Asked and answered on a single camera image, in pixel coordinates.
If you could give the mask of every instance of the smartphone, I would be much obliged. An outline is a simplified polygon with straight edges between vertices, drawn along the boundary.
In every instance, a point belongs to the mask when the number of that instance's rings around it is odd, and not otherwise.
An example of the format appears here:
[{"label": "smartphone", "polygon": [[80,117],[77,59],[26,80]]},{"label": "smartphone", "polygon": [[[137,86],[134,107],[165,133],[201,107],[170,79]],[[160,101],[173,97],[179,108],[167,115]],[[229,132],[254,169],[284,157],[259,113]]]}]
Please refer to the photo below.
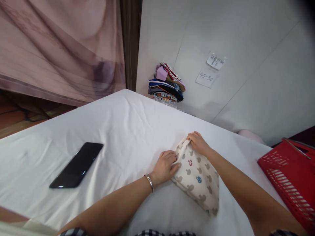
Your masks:
[{"label": "smartphone", "polygon": [[49,185],[50,188],[75,188],[77,187],[93,161],[99,154],[103,144],[85,143],[74,155],[63,171]]}]

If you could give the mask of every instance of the red basket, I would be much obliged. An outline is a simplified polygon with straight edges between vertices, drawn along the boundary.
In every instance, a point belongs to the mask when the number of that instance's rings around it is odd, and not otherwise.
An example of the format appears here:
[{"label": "red basket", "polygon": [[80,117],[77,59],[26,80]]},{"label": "red basket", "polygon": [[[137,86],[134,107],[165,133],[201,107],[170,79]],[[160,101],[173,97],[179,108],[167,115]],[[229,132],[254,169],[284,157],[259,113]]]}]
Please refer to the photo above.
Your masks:
[{"label": "red basket", "polygon": [[283,138],[258,160],[294,217],[315,232],[315,149]]}]

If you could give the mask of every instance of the bangle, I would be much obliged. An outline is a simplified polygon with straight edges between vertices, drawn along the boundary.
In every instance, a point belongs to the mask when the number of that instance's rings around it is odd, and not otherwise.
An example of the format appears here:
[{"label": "bangle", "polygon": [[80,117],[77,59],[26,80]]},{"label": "bangle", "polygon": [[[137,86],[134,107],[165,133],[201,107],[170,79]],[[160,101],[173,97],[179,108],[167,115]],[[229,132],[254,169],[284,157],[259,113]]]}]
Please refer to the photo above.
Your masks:
[{"label": "bangle", "polygon": [[147,179],[148,179],[148,181],[149,181],[149,183],[151,185],[152,192],[153,192],[154,188],[153,188],[153,184],[152,184],[152,180],[151,180],[150,176],[148,174],[145,174],[144,176],[147,177]]}]

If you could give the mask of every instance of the paper note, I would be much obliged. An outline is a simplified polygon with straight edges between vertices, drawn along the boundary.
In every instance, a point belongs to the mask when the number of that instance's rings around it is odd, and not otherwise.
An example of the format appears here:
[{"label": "paper note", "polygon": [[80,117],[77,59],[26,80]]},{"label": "paper note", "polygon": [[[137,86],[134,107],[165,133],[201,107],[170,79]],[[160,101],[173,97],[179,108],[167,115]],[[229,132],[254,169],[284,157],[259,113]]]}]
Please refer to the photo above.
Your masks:
[{"label": "paper note", "polygon": [[214,71],[209,67],[204,67],[201,69],[199,75],[197,76],[196,83],[211,88],[215,80],[219,77],[220,74],[218,71]]},{"label": "paper note", "polygon": [[207,60],[207,63],[217,70],[221,69],[224,62],[224,59],[219,58],[215,54],[211,54],[211,56]]}]

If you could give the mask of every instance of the brown curtain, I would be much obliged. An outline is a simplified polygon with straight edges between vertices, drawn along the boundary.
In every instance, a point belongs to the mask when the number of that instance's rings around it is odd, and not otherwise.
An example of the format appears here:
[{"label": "brown curtain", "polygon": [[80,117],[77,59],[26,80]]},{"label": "brown curtain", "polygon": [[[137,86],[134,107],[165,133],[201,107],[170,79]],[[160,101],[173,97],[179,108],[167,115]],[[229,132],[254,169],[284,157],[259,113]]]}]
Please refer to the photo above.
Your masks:
[{"label": "brown curtain", "polygon": [[0,0],[0,88],[81,106],[126,87],[119,0]]},{"label": "brown curtain", "polygon": [[126,86],[136,91],[142,0],[120,0]]}]

